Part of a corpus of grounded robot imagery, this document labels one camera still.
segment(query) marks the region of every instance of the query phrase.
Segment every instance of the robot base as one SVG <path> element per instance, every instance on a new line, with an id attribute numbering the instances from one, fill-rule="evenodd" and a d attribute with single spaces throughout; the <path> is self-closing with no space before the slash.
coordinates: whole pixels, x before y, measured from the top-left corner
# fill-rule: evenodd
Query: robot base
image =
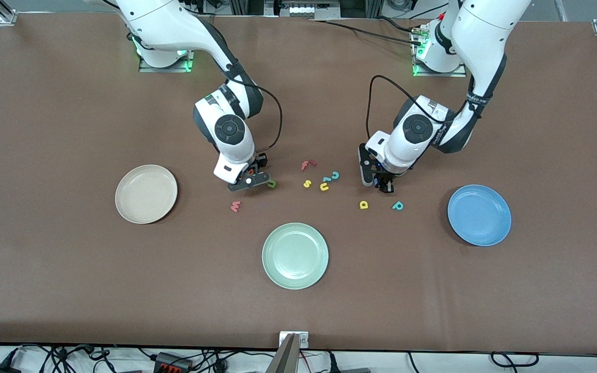
<path id="1" fill-rule="evenodd" d="M 139 59 L 140 73 L 190 73 L 192 71 L 192 61 L 195 57 L 194 50 L 189 50 L 174 64 L 164 68 L 155 68 L 150 66 L 142 58 Z"/>
<path id="2" fill-rule="evenodd" d="M 410 40 L 420 42 L 421 45 L 411 46 L 411 64 L 413 76 L 446 76 L 446 77 L 466 77 L 466 71 L 464 69 L 464 63 L 460 61 L 457 67 L 453 71 L 447 71 L 446 73 L 439 73 L 430 69 L 424 64 L 418 56 L 424 57 L 427 51 L 434 45 L 434 41 L 430 40 L 430 25 L 422 24 L 418 29 L 410 33 Z"/>

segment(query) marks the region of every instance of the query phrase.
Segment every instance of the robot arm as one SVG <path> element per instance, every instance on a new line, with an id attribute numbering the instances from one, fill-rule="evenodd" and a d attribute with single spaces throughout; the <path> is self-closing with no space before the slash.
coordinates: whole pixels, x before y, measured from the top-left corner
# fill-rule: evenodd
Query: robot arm
<path id="1" fill-rule="evenodd" d="M 465 0 L 460 6 L 460 0 L 453 0 L 445 18 L 429 24 L 430 38 L 439 41 L 428 53 L 446 62 L 457 58 L 457 64 L 462 59 L 471 73 L 466 101 L 454 113 L 424 96 L 415 103 L 407 100 L 391 135 L 377 132 L 359 146 L 363 184 L 393 193 L 392 180 L 410 170 L 428 146 L 443 153 L 455 153 L 466 146 L 504 72 L 508 35 L 530 1 Z M 455 9 L 457 16 L 452 15 Z"/>
<path id="2" fill-rule="evenodd" d="M 179 0 L 110 2 L 118 6 L 116 12 L 151 66 L 169 66 L 183 50 L 211 54 L 227 81 L 195 104 L 193 119 L 220 154 L 214 175 L 228 182 L 230 191 L 270 181 L 270 176 L 259 170 L 266 165 L 266 157 L 255 155 L 255 144 L 244 122 L 259 113 L 263 96 L 220 32 L 187 11 Z"/>

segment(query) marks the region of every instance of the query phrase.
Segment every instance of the brown table surface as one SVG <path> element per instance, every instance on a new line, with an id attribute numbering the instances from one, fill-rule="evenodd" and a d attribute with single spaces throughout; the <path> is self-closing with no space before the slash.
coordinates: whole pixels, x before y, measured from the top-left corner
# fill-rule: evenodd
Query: brown table surface
<path id="1" fill-rule="evenodd" d="M 350 24 L 402 36 L 381 21 Z M 23 14 L 0 30 L 0 341 L 270 348 L 281 330 L 307 330 L 315 349 L 597 352 L 590 24 L 518 24 L 470 144 L 430 149 L 392 195 L 360 181 L 369 79 L 386 74 L 454 109 L 468 79 L 414 78 L 406 45 L 327 24 L 215 25 L 282 102 L 268 152 L 275 190 L 232 195 L 211 174 L 216 152 L 192 121 L 194 102 L 223 81 L 208 54 L 189 74 L 140 74 L 108 14 Z M 405 98 L 379 82 L 373 99 L 372 131 L 390 131 Z M 259 146 L 277 130 L 265 101 L 247 121 Z M 306 159 L 317 168 L 301 172 Z M 118 215 L 114 192 L 147 163 L 171 170 L 180 196 L 139 226 Z M 341 178 L 319 191 L 334 170 Z M 472 183 L 512 210 L 510 235 L 492 248 L 463 243 L 446 220 L 451 194 Z M 329 244 L 329 268 L 307 290 L 263 271 L 263 242 L 287 222 Z"/>

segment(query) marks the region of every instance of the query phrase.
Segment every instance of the beige plate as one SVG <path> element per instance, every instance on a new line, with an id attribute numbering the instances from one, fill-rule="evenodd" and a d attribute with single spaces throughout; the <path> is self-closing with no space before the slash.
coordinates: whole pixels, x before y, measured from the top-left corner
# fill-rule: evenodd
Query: beige plate
<path id="1" fill-rule="evenodd" d="M 114 202 L 124 219 L 135 224 L 149 224 L 172 209 L 176 194 L 176 179 L 167 168 L 144 165 L 121 179 Z"/>

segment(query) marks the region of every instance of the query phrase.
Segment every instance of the plate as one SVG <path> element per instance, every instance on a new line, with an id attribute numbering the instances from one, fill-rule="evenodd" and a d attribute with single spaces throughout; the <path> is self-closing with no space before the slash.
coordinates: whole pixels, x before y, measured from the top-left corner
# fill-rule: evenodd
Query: plate
<path id="1" fill-rule="evenodd" d="M 277 227 L 261 251 L 264 270 L 278 286 L 300 290 L 315 285 L 329 264 L 324 237 L 308 224 L 288 223 Z"/>
<path id="2" fill-rule="evenodd" d="M 176 201 L 176 194 L 176 179 L 167 168 L 144 165 L 121 179 L 114 202 L 124 219 L 135 224 L 149 224 L 167 215 Z"/>
<path id="3" fill-rule="evenodd" d="M 476 246 L 500 243 L 510 232 L 510 208 L 499 193 L 484 185 L 457 189 L 448 201 L 453 231 Z"/>

